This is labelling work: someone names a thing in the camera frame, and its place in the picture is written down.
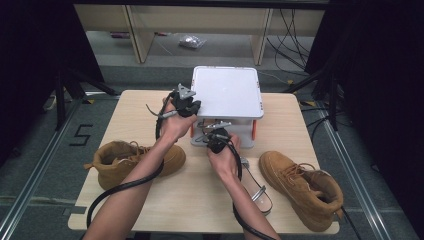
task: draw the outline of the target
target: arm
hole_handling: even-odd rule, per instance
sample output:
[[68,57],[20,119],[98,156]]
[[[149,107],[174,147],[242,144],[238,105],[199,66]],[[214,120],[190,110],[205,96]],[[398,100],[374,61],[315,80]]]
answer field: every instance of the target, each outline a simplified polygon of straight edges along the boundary
[[[174,109],[169,103],[165,112]],[[165,119],[161,137],[122,183],[146,177],[158,169],[165,153],[195,121],[195,115],[188,118],[175,115]],[[109,196],[87,229],[84,239],[125,239],[140,215],[151,186],[152,181]]]
[[[235,149],[239,152],[240,149],[240,139],[237,135],[230,134],[231,142],[234,144]],[[221,179],[224,187],[227,189],[230,194],[234,206],[237,209],[240,217],[252,228],[260,231],[263,234],[266,234],[275,239],[280,239],[278,234],[272,228],[271,224],[256,206],[256,204],[250,198],[250,195],[244,189],[244,186],[241,184],[240,180],[237,177],[237,164],[235,157],[228,147],[225,147],[220,153],[214,154],[210,149],[208,149],[209,161]],[[250,239],[260,239],[250,232],[244,230],[245,238]]]

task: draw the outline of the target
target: white box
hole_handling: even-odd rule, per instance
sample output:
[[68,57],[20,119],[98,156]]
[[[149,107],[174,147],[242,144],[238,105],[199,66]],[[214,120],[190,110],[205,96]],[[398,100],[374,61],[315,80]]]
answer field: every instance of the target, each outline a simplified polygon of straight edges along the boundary
[[256,120],[264,115],[256,69],[198,66],[194,68],[191,90],[196,92],[194,100],[202,102],[192,128],[193,145],[206,145],[197,124],[216,119],[231,122],[225,129],[241,138],[242,148],[254,146]]

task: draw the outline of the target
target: boot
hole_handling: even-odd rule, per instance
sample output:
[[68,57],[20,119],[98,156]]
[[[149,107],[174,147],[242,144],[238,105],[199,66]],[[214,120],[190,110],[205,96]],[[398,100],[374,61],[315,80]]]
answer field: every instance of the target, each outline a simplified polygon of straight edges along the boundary
[[[99,172],[98,181],[104,190],[118,186],[143,160],[150,147],[139,147],[135,141],[113,141],[100,147],[94,153],[93,163],[85,164],[84,168],[95,167]],[[184,150],[173,145],[164,157],[164,167],[159,177],[170,175],[180,169],[185,163]]]
[[262,154],[259,169],[265,180],[290,200],[300,220],[311,231],[327,230],[334,213],[339,218],[343,216],[342,190],[327,172],[315,170],[307,163],[296,164],[277,151]]

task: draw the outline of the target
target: forearm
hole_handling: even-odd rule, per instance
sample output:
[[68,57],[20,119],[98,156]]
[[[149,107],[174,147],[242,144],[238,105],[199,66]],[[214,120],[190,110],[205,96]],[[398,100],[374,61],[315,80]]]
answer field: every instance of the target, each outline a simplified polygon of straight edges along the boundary
[[[244,189],[237,176],[234,174],[227,176],[220,175],[220,178],[224,183],[228,193],[230,194],[234,206],[236,207],[237,212],[243,221],[255,230],[265,235],[268,235],[274,239],[280,239],[268,220],[265,218],[256,204],[251,200],[251,197]],[[244,230],[244,232],[246,239],[260,239],[247,232],[246,230]]]
[[[172,138],[159,138],[123,183],[155,172],[174,142]],[[151,185],[152,181],[149,181],[109,196],[93,219],[86,239],[125,239],[143,208]]]

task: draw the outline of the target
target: wooden table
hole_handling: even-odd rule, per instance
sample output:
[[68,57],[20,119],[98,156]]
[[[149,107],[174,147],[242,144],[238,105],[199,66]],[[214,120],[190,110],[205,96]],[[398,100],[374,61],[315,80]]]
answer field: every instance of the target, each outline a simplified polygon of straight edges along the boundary
[[[124,91],[101,146],[114,140],[153,145],[156,117],[147,110],[146,104],[159,111],[162,98],[168,93]],[[265,114],[257,122],[255,146],[241,149],[240,155],[249,160],[250,171],[259,184],[268,186],[267,194],[274,206],[267,218],[275,230],[278,233],[312,234],[300,221],[289,200],[266,183],[258,168],[259,157],[269,150],[280,151],[297,163],[310,163],[319,168],[299,105],[292,94],[262,93],[262,100]],[[133,231],[241,233],[242,228],[232,212],[232,200],[212,170],[206,148],[191,145],[189,134],[177,145],[186,152],[185,165],[174,174],[154,180]],[[88,207],[102,192],[97,170],[91,168],[75,204],[76,207],[85,207],[85,214],[71,214],[68,222],[71,229],[86,229]],[[339,224],[334,222],[324,234],[338,231]]]

